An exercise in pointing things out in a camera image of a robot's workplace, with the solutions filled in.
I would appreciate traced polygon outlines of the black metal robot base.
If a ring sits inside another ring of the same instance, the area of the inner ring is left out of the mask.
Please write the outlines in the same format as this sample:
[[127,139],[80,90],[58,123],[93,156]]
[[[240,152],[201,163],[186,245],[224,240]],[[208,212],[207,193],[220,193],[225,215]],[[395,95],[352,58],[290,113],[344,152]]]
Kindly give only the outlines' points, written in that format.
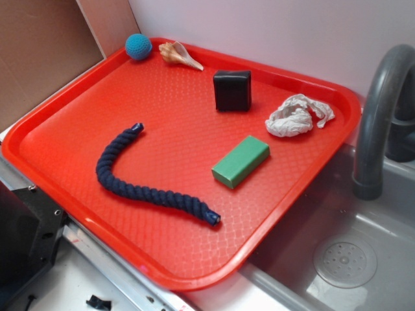
[[41,189],[1,184],[1,310],[54,266],[66,219]]

